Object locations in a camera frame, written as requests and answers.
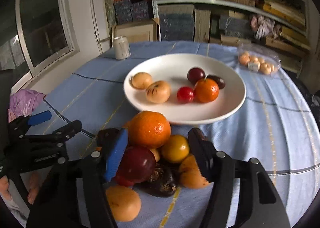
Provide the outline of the yellow striped apple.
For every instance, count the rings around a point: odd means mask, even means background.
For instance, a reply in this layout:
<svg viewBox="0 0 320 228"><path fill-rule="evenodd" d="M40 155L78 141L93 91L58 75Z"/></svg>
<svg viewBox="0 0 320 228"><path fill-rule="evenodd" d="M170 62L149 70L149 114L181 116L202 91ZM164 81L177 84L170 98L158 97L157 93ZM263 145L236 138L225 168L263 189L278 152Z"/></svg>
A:
<svg viewBox="0 0 320 228"><path fill-rule="evenodd" d="M189 189L202 189L209 185L209 182L202 176L195 157L190 154L180 164L178 169L179 182Z"/></svg>

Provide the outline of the dark red apple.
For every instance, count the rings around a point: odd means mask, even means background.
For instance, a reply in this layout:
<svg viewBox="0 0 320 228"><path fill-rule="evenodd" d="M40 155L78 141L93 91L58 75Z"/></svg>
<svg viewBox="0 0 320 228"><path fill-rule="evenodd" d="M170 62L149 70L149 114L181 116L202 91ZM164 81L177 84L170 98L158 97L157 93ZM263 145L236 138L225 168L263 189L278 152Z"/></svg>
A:
<svg viewBox="0 0 320 228"><path fill-rule="evenodd" d="M130 146L123 154L117 175L127 181L140 183L149 179L155 166L155 156L148 148Z"/></svg>

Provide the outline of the yellow orange small fruit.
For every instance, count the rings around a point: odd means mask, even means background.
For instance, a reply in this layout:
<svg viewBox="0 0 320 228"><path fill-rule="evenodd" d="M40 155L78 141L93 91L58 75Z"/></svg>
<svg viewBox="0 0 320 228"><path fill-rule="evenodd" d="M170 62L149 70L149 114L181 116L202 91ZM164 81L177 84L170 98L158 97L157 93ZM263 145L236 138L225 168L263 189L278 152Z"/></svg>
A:
<svg viewBox="0 0 320 228"><path fill-rule="evenodd" d="M189 155L189 143L182 135L172 135L162 146L161 155L170 163L181 163Z"/></svg>

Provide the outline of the large orange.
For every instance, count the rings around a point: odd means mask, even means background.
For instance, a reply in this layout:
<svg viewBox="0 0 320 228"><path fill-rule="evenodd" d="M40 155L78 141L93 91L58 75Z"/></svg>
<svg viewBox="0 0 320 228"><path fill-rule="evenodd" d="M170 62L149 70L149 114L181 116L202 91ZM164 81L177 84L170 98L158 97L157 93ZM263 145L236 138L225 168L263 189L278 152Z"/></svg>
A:
<svg viewBox="0 0 320 228"><path fill-rule="evenodd" d="M147 148L163 146L171 136L171 126L158 112L142 111L127 124L129 144Z"/></svg>

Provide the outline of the pale yellow round fruit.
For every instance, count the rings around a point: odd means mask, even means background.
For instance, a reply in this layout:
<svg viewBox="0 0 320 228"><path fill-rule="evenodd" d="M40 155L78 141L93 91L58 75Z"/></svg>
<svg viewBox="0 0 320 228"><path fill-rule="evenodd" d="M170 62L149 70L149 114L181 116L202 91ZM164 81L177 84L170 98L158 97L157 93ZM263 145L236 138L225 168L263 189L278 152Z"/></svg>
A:
<svg viewBox="0 0 320 228"><path fill-rule="evenodd" d="M136 73L132 79L131 84L134 88L139 90L145 90L153 83L153 78L149 73L139 72Z"/></svg>

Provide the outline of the dark red plum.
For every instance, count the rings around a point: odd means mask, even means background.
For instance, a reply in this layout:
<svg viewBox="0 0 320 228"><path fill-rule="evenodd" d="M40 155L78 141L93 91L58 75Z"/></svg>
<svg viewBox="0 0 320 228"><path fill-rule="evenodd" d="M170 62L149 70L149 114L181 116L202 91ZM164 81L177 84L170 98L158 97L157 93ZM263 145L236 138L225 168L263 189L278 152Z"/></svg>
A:
<svg viewBox="0 0 320 228"><path fill-rule="evenodd" d="M205 77L206 74L204 70L198 67L191 68L187 73L187 79L193 85L196 85L200 79L204 79Z"/></svg>

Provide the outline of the purple cloth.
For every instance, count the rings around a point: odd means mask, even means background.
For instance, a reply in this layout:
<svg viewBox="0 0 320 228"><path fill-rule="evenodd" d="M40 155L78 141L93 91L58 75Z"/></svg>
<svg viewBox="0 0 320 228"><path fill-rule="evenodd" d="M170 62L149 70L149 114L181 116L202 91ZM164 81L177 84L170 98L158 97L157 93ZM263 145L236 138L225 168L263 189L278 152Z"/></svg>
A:
<svg viewBox="0 0 320 228"><path fill-rule="evenodd" d="M10 96L8 109L8 122L19 116L28 116L39 106L46 97L45 94L35 90L21 89Z"/></svg>

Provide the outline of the white drink can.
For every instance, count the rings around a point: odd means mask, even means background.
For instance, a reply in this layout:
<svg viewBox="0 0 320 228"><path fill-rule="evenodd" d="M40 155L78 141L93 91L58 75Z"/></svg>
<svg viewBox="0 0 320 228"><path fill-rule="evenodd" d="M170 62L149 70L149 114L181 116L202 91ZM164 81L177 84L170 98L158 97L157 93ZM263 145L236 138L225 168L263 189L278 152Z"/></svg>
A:
<svg viewBox="0 0 320 228"><path fill-rule="evenodd" d="M115 58L125 60L131 56L129 42L126 36L117 36L113 39Z"/></svg>

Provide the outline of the dark plum on plate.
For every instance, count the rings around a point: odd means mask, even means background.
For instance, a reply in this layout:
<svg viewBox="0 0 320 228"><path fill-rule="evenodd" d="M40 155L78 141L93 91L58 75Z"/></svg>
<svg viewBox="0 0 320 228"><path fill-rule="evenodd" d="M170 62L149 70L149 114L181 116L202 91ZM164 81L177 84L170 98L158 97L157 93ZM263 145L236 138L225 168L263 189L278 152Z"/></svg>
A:
<svg viewBox="0 0 320 228"><path fill-rule="evenodd" d="M226 86L224 79L221 77L218 77L217 75L207 75L207 79L211 79L215 81L221 90L224 89Z"/></svg>

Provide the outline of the small orange mandarin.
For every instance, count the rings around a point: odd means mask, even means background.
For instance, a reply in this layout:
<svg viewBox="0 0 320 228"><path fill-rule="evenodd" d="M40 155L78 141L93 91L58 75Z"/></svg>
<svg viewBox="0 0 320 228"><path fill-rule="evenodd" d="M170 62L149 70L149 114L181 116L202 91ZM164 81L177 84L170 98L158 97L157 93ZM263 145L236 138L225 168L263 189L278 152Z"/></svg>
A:
<svg viewBox="0 0 320 228"><path fill-rule="evenodd" d="M194 87L194 99L198 103L210 103L219 96L219 86L212 79L200 79Z"/></svg>

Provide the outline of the small red tomato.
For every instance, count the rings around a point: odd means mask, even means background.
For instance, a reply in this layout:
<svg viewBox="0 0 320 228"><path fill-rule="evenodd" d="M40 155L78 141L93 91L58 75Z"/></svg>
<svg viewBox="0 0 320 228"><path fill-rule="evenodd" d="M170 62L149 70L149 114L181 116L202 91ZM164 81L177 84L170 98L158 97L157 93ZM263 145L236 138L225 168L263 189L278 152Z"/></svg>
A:
<svg viewBox="0 0 320 228"><path fill-rule="evenodd" d="M177 91L176 96L177 96L178 102L181 104L192 103L194 100L193 89L187 86L181 87Z"/></svg>

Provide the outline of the pale striped peach fruit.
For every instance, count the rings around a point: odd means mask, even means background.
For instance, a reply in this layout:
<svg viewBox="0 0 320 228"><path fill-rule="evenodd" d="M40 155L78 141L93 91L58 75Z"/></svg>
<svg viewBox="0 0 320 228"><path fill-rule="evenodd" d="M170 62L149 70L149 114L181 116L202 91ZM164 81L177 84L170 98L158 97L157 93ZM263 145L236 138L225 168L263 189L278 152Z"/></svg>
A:
<svg viewBox="0 0 320 228"><path fill-rule="evenodd" d="M165 103L171 95L171 86L166 81L156 81L145 91L147 101L154 104Z"/></svg>

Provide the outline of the clear plastic fruit package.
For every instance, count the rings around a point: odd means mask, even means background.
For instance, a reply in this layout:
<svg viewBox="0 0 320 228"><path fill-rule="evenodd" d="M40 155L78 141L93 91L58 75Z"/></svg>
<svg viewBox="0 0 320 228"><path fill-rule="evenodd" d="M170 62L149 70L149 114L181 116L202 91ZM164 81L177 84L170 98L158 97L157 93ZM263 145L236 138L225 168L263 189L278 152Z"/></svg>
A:
<svg viewBox="0 0 320 228"><path fill-rule="evenodd" d="M281 69L276 52L260 45L242 43L237 47L238 62L249 71L274 76Z"/></svg>

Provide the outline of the white oval plate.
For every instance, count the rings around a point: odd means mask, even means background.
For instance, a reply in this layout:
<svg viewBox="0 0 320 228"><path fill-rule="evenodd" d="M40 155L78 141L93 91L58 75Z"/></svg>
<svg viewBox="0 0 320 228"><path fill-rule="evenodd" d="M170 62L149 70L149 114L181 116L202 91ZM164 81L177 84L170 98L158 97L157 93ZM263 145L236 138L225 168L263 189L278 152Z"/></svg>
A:
<svg viewBox="0 0 320 228"><path fill-rule="evenodd" d="M214 101L202 103L194 93L187 74L199 68L206 75L225 81ZM224 120L244 104L247 90L244 80L231 67L208 56L169 54L136 65L127 73L123 90L128 102L138 111L163 114L176 125L203 125Z"/></svg>

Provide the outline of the crumpled pink cloth on shelf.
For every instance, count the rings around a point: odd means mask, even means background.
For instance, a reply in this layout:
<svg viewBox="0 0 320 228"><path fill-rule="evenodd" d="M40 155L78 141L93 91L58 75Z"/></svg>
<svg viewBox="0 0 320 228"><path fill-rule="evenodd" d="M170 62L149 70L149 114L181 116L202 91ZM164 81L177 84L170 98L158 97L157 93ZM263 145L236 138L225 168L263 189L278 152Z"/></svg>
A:
<svg viewBox="0 0 320 228"><path fill-rule="evenodd" d="M250 25L253 31L254 38L261 40L270 36L274 39L280 37L281 25L268 17L260 14L252 14L250 16Z"/></svg>

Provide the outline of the white metal shelf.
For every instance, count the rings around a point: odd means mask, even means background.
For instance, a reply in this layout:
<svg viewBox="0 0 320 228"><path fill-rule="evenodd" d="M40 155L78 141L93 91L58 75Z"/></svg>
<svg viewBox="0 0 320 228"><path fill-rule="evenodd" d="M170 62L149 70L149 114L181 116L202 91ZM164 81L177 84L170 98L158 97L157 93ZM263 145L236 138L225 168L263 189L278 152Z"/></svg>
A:
<svg viewBox="0 0 320 228"><path fill-rule="evenodd" d="M260 41L295 54L309 51L306 0L151 0L164 40L210 41L224 35L254 41L250 16L281 25L280 37Z"/></svg>

